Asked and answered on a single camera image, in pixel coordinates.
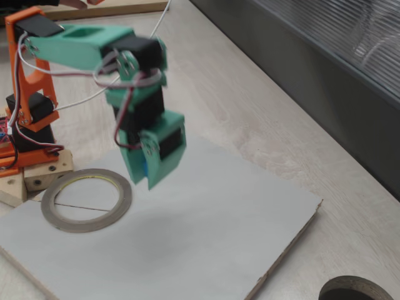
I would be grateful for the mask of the person's hand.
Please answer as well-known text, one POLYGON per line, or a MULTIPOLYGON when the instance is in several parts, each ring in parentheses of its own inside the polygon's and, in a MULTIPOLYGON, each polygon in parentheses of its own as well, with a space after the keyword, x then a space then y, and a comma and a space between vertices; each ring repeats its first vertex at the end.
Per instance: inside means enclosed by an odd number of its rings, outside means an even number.
POLYGON ((67 6, 74 9, 86 9, 88 5, 81 0, 59 0, 59 5, 67 6))

